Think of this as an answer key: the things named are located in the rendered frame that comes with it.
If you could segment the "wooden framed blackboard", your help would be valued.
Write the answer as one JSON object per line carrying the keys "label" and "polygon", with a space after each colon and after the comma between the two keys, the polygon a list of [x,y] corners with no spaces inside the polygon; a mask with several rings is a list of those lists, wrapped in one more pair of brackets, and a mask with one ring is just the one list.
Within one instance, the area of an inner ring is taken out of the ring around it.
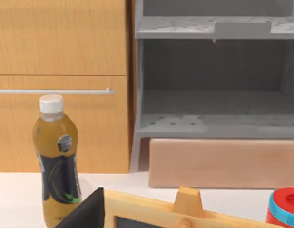
{"label": "wooden framed blackboard", "polygon": [[174,203],[115,190],[104,190],[104,228],[118,217],[163,228],[283,228],[202,208],[199,189],[180,187]]}

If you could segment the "wooden cupboard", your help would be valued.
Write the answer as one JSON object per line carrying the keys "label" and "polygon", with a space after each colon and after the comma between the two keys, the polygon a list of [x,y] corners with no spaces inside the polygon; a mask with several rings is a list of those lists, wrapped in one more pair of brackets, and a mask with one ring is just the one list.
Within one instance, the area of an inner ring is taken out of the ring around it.
{"label": "wooden cupboard", "polygon": [[132,5],[133,0],[0,0],[0,172],[39,171],[31,138],[39,95],[29,90],[67,91],[80,172],[128,172]]}

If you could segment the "yellow bottle with white cap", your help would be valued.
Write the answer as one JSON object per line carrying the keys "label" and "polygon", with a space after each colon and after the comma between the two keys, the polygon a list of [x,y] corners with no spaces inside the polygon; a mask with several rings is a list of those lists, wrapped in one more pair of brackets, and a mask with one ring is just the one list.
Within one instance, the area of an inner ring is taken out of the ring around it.
{"label": "yellow bottle with white cap", "polygon": [[78,130],[64,113],[62,95],[41,96],[39,107],[32,140],[42,176],[44,221],[47,228],[55,228],[82,202],[76,168]]}

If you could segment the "wooden cupboard door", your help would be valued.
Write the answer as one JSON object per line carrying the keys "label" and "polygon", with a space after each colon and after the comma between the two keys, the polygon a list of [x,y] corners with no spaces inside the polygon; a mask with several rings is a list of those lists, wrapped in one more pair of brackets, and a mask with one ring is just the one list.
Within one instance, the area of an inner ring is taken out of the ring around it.
{"label": "wooden cupboard door", "polygon": [[0,0],[0,75],[125,75],[125,0]]}

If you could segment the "grey cabinet with shelves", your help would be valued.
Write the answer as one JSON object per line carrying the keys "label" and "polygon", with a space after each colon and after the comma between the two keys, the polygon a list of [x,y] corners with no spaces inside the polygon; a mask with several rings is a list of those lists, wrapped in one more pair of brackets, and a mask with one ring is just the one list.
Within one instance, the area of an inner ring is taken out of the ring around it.
{"label": "grey cabinet with shelves", "polygon": [[294,0],[135,0],[143,138],[294,140]]}

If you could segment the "pale wooden drawer front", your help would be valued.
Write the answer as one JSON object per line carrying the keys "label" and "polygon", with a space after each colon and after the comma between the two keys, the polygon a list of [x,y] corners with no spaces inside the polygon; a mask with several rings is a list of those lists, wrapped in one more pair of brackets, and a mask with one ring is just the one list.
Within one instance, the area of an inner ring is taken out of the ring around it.
{"label": "pale wooden drawer front", "polygon": [[149,146],[151,187],[294,186],[294,140],[159,139]]}

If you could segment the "stack of coloured rings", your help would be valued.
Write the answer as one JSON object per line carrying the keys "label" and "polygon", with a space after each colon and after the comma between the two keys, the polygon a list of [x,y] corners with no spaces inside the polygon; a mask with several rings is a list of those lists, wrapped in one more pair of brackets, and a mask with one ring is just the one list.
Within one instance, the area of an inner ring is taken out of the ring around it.
{"label": "stack of coloured rings", "polygon": [[265,221],[294,228],[294,187],[278,188],[271,193]]}

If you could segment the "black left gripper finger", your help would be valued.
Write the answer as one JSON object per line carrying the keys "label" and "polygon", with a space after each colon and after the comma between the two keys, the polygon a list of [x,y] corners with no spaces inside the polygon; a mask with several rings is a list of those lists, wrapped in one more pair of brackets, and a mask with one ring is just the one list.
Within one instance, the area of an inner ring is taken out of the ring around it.
{"label": "black left gripper finger", "polygon": [[104,188],[99,187],[55,228],[103,228],[104,220]]}

